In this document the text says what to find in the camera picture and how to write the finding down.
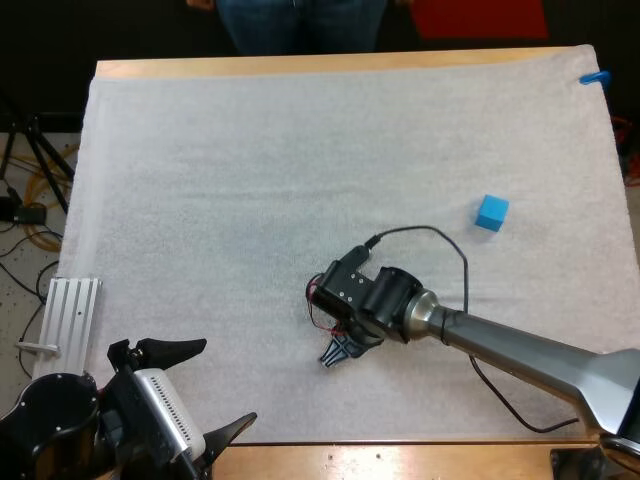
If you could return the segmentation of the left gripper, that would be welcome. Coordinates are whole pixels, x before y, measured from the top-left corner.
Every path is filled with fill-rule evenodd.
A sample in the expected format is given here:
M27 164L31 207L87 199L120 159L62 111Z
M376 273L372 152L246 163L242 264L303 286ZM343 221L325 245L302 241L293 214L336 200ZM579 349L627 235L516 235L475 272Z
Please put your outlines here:
M115 375L102 390L103 427L115 457L129 467L147 461L147 475L163 479L209 479L211 464L257 419L248 413L205 435L188 412L166 371L201 354L204 338L109 346Z

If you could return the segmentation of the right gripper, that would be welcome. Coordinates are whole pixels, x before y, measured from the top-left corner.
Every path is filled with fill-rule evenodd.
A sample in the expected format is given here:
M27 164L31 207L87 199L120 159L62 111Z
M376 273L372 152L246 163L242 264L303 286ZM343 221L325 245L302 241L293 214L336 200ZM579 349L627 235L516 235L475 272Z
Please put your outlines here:
M373 281L359 272L365 260L334 260L307 284L305 297L312 324L333 337L319 358L325 368L361 357L383 340L360 318Z

